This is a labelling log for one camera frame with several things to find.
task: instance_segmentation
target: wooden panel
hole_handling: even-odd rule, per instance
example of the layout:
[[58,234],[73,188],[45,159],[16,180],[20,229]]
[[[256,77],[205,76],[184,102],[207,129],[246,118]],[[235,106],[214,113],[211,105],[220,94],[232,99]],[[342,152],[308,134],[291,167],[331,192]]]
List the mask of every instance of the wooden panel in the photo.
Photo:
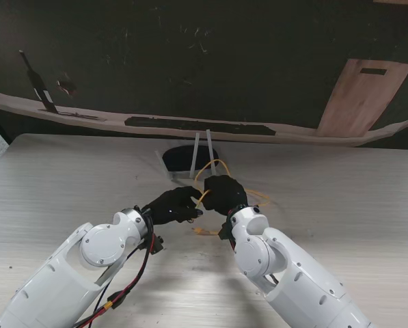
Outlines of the wooden panel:
[[328,101],[316,134],[363,137],[393,99],[408,64],[349,59]]
[[408,0],[374,0],[379,3],[395,3],[396,5],[408,5]]

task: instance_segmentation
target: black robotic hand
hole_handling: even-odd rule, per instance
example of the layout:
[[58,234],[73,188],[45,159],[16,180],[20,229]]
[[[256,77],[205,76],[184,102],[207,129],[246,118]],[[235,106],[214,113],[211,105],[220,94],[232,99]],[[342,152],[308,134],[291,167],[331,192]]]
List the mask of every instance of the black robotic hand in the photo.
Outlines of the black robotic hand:
[[150,209],[154,225],[177,220],[183,222],[200,217],[203,212],[196,209],[191,198],[199,199],[201,193],[193,187],[182,187],[163,193],[156,200],[144,206],[141,211]]
[[247,196],[244,188],[235,179],[229,176],[211,176],[204,181],[205,191],[210,192],[202,203],[207,210],[215,210],[222,215],[238,205],[247,206]]

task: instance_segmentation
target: white table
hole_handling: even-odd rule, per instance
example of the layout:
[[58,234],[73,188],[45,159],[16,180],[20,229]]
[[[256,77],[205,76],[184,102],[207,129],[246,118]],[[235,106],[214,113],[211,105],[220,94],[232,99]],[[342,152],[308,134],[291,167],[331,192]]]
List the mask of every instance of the white table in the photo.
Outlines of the white table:
[[[79,225],[109,222],[123,208],[191,184],[167,180],[154,153],[187,143],[19,137],[0,160],[0,313]],[[378,327],[408,328],[408,151],[214,147],[245,187],[271,196],[263,208],[271,225],[337,275]],[[218,230],[223,220],[205,213],[193,224],[157,226],[165,250],[150,257],[134,291],[94,327],[287,327],[237,270],[229,244],[192,231]],[[126,263],[108,295],[133,279],[142,257]]]

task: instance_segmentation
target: robotic arm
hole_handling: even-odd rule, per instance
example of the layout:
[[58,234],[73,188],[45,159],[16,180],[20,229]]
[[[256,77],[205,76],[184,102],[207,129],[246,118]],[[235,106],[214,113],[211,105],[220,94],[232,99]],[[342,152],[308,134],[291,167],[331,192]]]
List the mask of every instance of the robotic arm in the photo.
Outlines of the robotic arm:
[[[234,257],[245,276],[292,328],[375,328],[343,284],[281,231],[257,207],[228,215]],[[282,273],[280,281],[266,276]]]
[[[72,327],[123,267],[125,244],[137,246],[147,232],[143,217],[130,208],[116,213],[113,224],[81,225],[16,291],[0,317],[0,328]],[[97,281],[67,262],[74,246],[86,268],[108,267]]]

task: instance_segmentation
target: wire connector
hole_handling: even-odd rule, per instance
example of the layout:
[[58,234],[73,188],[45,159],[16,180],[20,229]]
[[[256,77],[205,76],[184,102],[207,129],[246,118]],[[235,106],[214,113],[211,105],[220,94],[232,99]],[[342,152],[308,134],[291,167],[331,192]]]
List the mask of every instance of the wire connector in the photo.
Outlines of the wire connector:
[[111,306],[113,306],[113,302],[112,301],[108,301],[105,303],[105,305],[103,306],[103,308],[105,309],[105,311],[107,311]]
[[111,303],[110,307],[112,306],[113,309],[116,309],[120,304],[123,303],[124,299],[126,298],[126,293],[124,293],[117,301],[115,301],[115,302],[113,303],[113,301],[115,300],[115,298],[116,298],[117,296],[119,296],[119,294],[120,294],[121,292],[122,292],[122,291],[120,290],[120,291],[118,291],[118,292],[115,292],[115,293],[109,295],[109,296],[108,296],[108,299],[107,299],[108,302],[107,302],[106,304]]

